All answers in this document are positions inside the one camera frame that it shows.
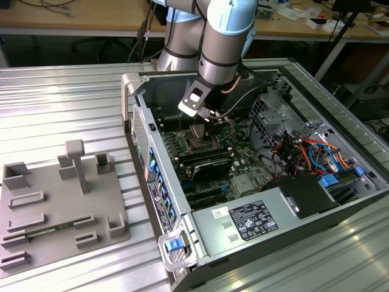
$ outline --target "black cable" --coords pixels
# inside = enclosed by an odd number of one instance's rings
[[[244,100],[249,94],[253,93],[253,92],[256,91],[256,90],[264,89],[264,88],[269,87],[269,86],[273,86],[273,85],[275,85],[276,83],[277,83],[277,81],[274,81],[274,82],[272,82],[272,83],[268,83],[268,84],[265,84],[265,85],[259,85],[259,86],[256,86],[256,87],[250,89],[250,90],[247,91],[245,94],[243,94],[243,95],[241,96],[241,98],[238,99],[238,101],[235,102],[235,104],[234,104],[233,106],[231,106],[231,108],[230,108],[228,111],[226,111],[226,112],[225,112],[224,114],[222,114],[221,116],[216,117],[216,119],[222,119],[223,117],[225,117],[225,116],[227,116],[228,114],[230,114],[230,113],[236,108],[236,106],[239,105],[239,104],[241,103],[241,101]]]
[[[68,2],[60,3],[60,4],[50,4],[50,5],[37,5],[37,4],[26,2],[24,0],[19,0],[19,1],[22,2],[22,3],[25,3],[25,4],[29,5],[29,6],[44,7],[44,8],[48,7],[48,8],[50,8],[50,7],[59,7],[59,6],[63,6],[63,5],[66,5],[66,4],[70,4],[70,3],[73,3],[73,2],[75,2],[77,0],[71,0],[71,1],[68,1]]]
[[[199,11],[202,20],[204,20],[205,22],[207,22],[207,18],[205,17],[204,13],[201,11],[200,6],[199,6],[199,4],[197,3],[197,0],[194,0],[194,5],[196,6],[197,10]]]
[[[339,23],[339,19],[340,19],[340,16],[336,19],[336,23],[335,23],[335,27],[334,27],[334,30],[332,31],[332,34],[331,34],[331,36],[329,37],[329,40],[328,40],[328,42],[330,42],[331,41],[331,38],[332,38],[332,36],[334,35],[334,33],[335,33],[335,30],[336,30],[336,27],[338,26],[338,23]]]
[[[156,12],[156,8],[157,8],[157,4],[154,4],[153,11],[151,12],[151,16],[150,16],[151,20],[150,20],[150,22],[148,24],[148,28],[147,28],[147,33],[150,33],[151,25],[153,24],[154,14]],[[140,54],[140,59],[143,59],[143,54],[145,53],[147,41],[148,41],[148,35],[145,38],[145,43],[143,44],[142,53]]]
[[[169,36],[168,36],[168,41],[166,43],[166,45],[164,45],[163,48],[161,48],[161,50],[159,50],[158,52],[156,52],[155,54],[151,55],[150,57],[147,57],[146,59],[144,59],[143,61],[140,62],[140,64],[143,64],[145,62],[149,62],[152,58],[154,58],[156,55],[158,55],[159,53],[161,53],[164,49],[166,49],[169,44],[170,44],[170,41],[171,41],[171,35],[173,33],[173,26],[174,26],[174,17],[176,16],[176,9],[173,9],[173,16],[171,17],[171,24],[170,24],[170,29],[169,29]]]
[[[56,12],[56,13],[60,13],[60,14],[63,14],[67,17],[74,17],[73,14],[69,13],[69,12],[65,12],[65,11],[59,11],[59,10],[55,10],[54,8],[61,8],[61,9],[64,9],[66,10],[67,9],[67,6],[58,6],[58,7],[51,7],[53,4],[51,3],[48,3],[44,0],[41,0],[41,4],[43,6],[43,8],[47,9],[48,11],[51,11],[51,12]]]
[[[154,3],[153,1],[150,1],[150,4],[149,4],[149,6],[148,6],[148,10],[147,10],[147,13],[146,13],[146,17],[145,17],[145,19],[143,20],[142,24],[141,24],[140,27],[139,27],[135,45],[134,45],[134,47],[131,49],[131,52],[130,52],[129,55],[128,55],[127,63],[130,62],[131,57],[132,57],[133,53],[135,52],[136,47],[137,47],[138,44],[139,44],[139,41],[145,36],[145,32],[146,32],[146,28],[147,28],[147,23],[148,23],[148,18],[149,18],[150,13],[151,13],[151,5],[152,5],[153,3]]]

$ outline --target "white label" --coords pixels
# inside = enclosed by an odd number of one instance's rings
[[[228,207],[222,207],[219,209],[212,210],[212,214],[215,219],[227,216],[229,214],[229,208]]]

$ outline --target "motherboard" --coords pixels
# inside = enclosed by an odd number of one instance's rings
[[[160,132],[193,210],[252,195],[273,178],[244,133],[247,125],[227,120],[213,134],[204,124],[177,124]]]

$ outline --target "circuit board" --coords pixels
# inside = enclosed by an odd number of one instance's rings
[[[252,195],[272,179],[272,174],[260,161],[258,152],[242,133],[241,126],[232,121],[221,127],[210,139],[203,141],[195,139],[193,129],[162,131],[161,135],[182,189],[194,210]],[[229,153],[228,159],[232,160],[232,165],[217,177],[213,171],[206,179],[195,182],[191,179],[193,168],[185,166],[185,162],[178,162],[179,156],[197,153],[205,156],[218,150]]]

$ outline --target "sticker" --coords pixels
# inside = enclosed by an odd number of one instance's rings
[[[242,239],[247,242],[278,229],[262,200],[229,210],[229,213]]]
[[[154,209],[157,213],[158,220],[160,225],[162,226],[164,234],[169,233],[171,228],[171,224],[169,222],[169,217],[166,214],[166,209],[164,207],[164,202],[160,199],[160,194],[156,183],[152,182],[147,184],[151,198],[153,199]]]
[[[213,209],[212,214],[215,219],[227,216],[229,214],[229,208],[228,207],[222,207],[219,209]]]

